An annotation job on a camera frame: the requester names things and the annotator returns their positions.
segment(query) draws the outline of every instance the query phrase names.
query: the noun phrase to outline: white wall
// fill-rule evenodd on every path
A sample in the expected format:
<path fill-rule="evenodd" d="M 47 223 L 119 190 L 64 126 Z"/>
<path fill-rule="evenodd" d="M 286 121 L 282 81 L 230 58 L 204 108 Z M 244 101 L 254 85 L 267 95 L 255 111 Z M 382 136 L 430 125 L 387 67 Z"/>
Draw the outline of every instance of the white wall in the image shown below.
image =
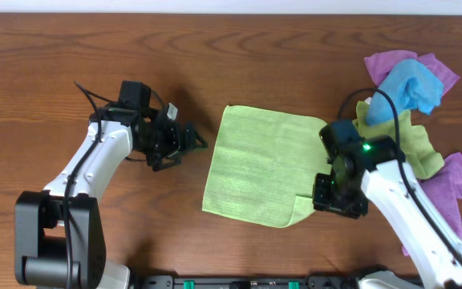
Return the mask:
<path fill-rule="evenodd" d="M 0 12 L 453 14 L 461 0 L 0 0 Z"/>

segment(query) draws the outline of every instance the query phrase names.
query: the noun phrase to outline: pile of cloths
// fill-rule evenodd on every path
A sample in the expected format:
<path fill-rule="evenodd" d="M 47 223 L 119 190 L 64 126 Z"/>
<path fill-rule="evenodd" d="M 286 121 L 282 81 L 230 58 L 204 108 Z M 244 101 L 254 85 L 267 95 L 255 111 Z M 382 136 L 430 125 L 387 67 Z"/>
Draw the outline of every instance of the pile of cloths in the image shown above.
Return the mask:
<path fill-rule="evenodd" d="M 430 115 L 441 97 L 459 79 L 434 54 L 418 56 L 412 51 L 386 51 L 365 58 L 365 65 L 379 89 L 390 96 L 399 115 L 401 149 L 432 204 L 462 239 L 462 221 L 457 204 L 462 199 L 462 154 L 443 160 L 434 151 L 422 125 L 411 126 L 411 109 Z M 389 103 L 376 92 L 370 105 L 359 102 L 355 126 L 366 138 L 387 134 L 395 137 Z"/>
<path fill-rule="evenodd" d="M 411 109 L 430 114 L 459 79 L 433 54 L 387 51 L 365 58 L 379 89 L 393 100 L 400 148 L 423 191 L 462 239 L 457 199 L 462 198 L 462 155 L 445 160 L 432 147 L 425 127 L 411 124 Z M 353 124 L 365 138 L 395 138 L 388 102 L 379 93 L 358 102 Z M 259 108 L 229 106 L 219 129 L 203 199 L 203 211 L 282 228 L 313 210 L 317 173 L 329 173 L 318 133 L 326 122 Z"/>

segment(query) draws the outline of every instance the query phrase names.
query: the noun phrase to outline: blue cloth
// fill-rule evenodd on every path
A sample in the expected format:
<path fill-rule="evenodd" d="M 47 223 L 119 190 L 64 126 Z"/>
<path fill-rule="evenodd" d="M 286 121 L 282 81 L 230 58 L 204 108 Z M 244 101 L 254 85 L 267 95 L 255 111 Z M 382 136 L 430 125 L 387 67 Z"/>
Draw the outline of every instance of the blue cloth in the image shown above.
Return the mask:
<path fill-rule="evenodd" d="M 418 108 L 430 115 L 440 105 L 443 83 L 425 65 L 414 59 L 399 62 L 379 85 L 393 100 L 397 115 L 406 109 Z M 372 97 L 367 112 L 367 124 L 375 125 L 393 120 L 390 104 L 378 92 Z"/>

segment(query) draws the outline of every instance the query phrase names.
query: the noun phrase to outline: wooden table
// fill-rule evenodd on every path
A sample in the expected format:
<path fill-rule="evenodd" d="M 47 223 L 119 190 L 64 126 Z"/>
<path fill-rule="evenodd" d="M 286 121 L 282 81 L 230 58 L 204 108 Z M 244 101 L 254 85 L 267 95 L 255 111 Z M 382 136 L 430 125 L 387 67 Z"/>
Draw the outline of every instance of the wooden table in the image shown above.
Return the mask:
<path fill-rule="evenodd" d="M 159 173 L 120 165 L 100 205 L 110 259 L 144 274 L 303 276 L 375 263 L 415 274 L 374 206 L 358 221 L 315 213 L 285 229 L 201 211 L 227 104 L 331 121 L 348 93 L 372 86 L 363 57 L 393 49 L 434 52 L 461 76 L 413 120 L 445 157 L 462 152 L 461 17 L 0 14 L 0 287 L 18 286 L 15 200 L 60 173 L 87 131 L 92 108 L 73 80 L 112 99 L 123 79 L 143 81 L 210 144 Z"/>

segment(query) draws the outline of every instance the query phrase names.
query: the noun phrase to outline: lime green towel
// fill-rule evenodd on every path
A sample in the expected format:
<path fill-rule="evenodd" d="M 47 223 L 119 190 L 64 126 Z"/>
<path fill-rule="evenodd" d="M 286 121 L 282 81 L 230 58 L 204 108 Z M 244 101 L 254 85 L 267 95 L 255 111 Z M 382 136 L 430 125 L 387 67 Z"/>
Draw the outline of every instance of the lime green towel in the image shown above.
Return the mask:
<path fill-rule="evenodd" d="M 368 126 L 365 118 L 367 116 L 368 104 L 360 101 L 356 106 L 358 119 L 354 125 L 359 135 L 365 138 L 388 135 L 395 139 L 395 123 L 393 120 Z M 403 111 L 399 115 L 400 125 L 400 148 L 406 155 L 407 162 L 413 168 L 415 176 L 422 180 L 434 176 L 444 166 L 441 154 L 437 153 L 422 125 L 411 126 L 411 111 Z"/>
<path fill-rule="evenodd" d="M 326 122 L 245 106 L 224 110 L 203 211 L 282 228 L 313 213 L 317 173 L 329 173 Z"/>

